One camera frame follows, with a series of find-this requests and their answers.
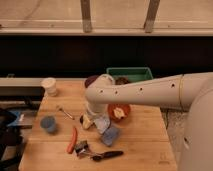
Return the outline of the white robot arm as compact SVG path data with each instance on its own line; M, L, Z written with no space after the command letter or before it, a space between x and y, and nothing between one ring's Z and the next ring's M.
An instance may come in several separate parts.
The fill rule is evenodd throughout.
M189 112L178 171L213 171L213 72L181 74L117 85L109 74L85 80L87 111L108 104L135 104Z

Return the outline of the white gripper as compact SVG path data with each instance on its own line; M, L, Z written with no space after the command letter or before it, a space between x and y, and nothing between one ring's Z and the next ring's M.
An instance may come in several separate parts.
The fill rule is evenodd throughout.
M86 114L83 115L82 127L87 130L93 125L93 121L106 114L106 104L86 103Z

